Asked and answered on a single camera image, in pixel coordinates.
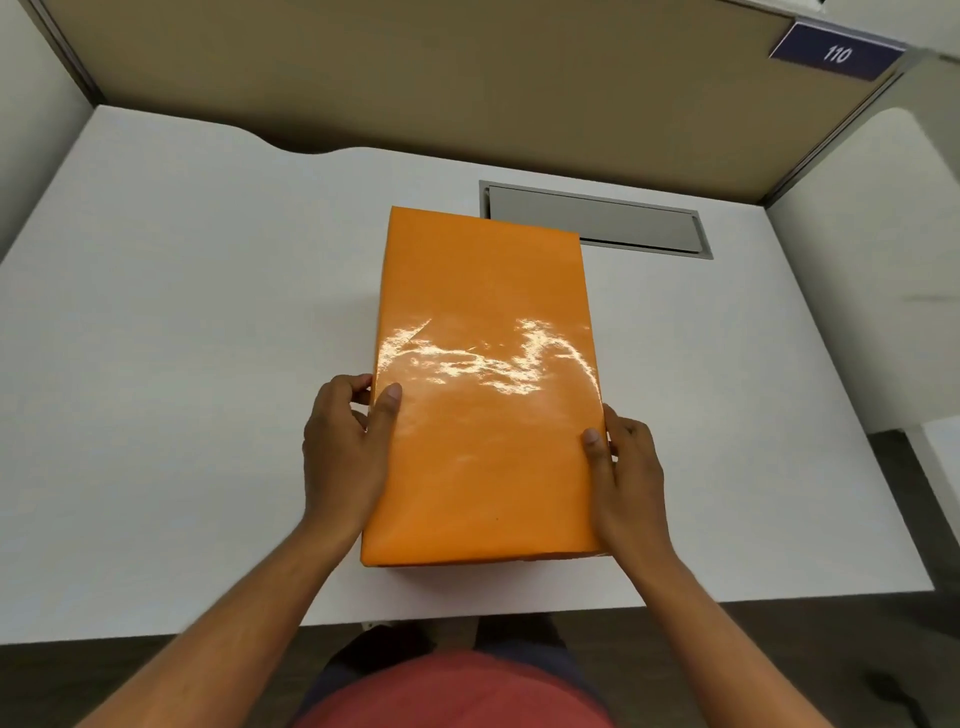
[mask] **orange box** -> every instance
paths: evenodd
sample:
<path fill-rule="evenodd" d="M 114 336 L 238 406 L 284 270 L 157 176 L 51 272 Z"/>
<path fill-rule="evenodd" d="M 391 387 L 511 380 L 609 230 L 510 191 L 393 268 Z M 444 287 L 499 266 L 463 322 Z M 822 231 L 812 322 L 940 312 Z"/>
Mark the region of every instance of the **orange box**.
<path fill-rule="evenodd" d="M 585 556 L 603 429 L 580 238 L 394 207 L 373 395 L 403 402 L 367 566 Z"/>

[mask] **hand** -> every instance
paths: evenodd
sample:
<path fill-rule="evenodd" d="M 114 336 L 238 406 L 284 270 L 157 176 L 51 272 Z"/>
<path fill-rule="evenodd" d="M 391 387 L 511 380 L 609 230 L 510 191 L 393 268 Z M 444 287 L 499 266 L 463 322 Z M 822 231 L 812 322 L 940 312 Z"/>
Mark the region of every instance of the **hand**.
<path fill-rule="evenodd" d="M 628 573 L 670 565 L 677 556 L 666 523 L 663 468 L 650 428 L 603 406 L 611 444 L 593 427 L 583 434 L 593 483 L 593 529 Z"/>
<path fill-rule="evenodd" d="M 350 403 L 370 403 L 372 375 L 338 375 L 320 388 L 303 429 L 306 508 L 302 525 L 329 540 L 341 558 L 367 524 L 387 479 L 387 456 L 400 409 L 399 384 L 377 398 L 370 417 Z"/>

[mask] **wrist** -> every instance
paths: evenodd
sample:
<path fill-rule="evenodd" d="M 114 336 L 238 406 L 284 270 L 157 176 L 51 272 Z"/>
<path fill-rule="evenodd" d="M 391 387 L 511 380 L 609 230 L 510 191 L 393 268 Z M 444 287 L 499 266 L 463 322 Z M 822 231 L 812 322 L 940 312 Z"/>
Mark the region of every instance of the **wrist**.
<path fill-rule="evenodd" d="M 357 535 L 344 528 L 330 528 L 325 523 L 304 516 L 289 538 L 316 563 L 330 563 L 333 569 L 347 556 Z"/>
<path fill-rule="evenodd" d="M 628 545 L 612 551 L 613 558 L 638 589 L 672 579 L 687 571 L 671 544 Z"/>

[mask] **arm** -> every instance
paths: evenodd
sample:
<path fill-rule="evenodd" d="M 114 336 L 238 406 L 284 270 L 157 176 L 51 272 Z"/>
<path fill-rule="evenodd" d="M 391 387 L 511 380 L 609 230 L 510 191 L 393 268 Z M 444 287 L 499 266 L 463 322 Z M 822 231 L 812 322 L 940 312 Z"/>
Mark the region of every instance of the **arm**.
<path fill-rule="evenodd" d="M 247 717 L 303 615 L 356 541 L 383 490 L 400 390 L 371 377 L 323 386 L 303 432 L 306 508 L 274 551 L 80 724 L 233 728 Z"/>
<path fill-rule="evenodd" d="M 595 429 L 583 438 L 593 526 L 666 634 L 710 728 L 830 728 L 680 561 L 650 430 L 604 407 L 610 447 Z"/>

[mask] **number sign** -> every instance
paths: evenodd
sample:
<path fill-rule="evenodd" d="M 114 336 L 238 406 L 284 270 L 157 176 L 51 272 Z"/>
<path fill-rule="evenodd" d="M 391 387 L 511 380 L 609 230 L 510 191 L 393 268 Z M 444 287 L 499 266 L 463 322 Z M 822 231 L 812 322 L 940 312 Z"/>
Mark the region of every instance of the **number sign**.
<path fill-rule="evenodd" d="M 904 50 L 890 41 L 854 36 L 798 20 L 770 52 L 770 58 L 874 81 Z"/>

